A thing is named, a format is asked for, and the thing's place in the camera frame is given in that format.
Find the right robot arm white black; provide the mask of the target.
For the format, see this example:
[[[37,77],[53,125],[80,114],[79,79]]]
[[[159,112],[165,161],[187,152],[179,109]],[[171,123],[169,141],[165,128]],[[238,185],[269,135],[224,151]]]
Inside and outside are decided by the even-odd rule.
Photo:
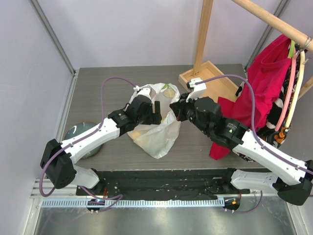
[[[240,122],[222,115],[221,107],[209,97],[180,100],[170,104],[177,120],[190,121],[214,143],[253,159],[268,172],[247,172],[230,168],[221,180],[226,193],[240,189],[277,193],[284,201],[302,206],[313,188],[312,161],[289,156],[254,136],[252,130]]]

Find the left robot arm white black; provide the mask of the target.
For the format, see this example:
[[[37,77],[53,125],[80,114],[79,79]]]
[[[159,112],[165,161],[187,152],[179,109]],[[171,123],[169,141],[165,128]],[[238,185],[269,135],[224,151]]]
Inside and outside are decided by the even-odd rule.
[[[93,195],[100,195],[105,181],[95,169],[78,167],[76,163],[90,151],[134,130],[140,124],[160,123],[160,102],[138,95],[126,109],[113,111],[100,124],[80,135],[63,142],[50,140],[40,166],[55,189],[73,184],[87,188]]]

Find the white plastic bag lemon print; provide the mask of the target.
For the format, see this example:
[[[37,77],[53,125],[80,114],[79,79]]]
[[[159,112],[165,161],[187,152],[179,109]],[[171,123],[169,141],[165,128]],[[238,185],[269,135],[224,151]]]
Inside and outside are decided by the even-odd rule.
[[[179,100],[180,93],[177,86],[171,83],[147,84],[141,87],[151,89],[151,101],[160,102],[161,116],[165,120],[159,125],[141,124],[128,132],[128,136],[151,157],[160,159],[168,154],[179,136],[180,122],[169,105]]]

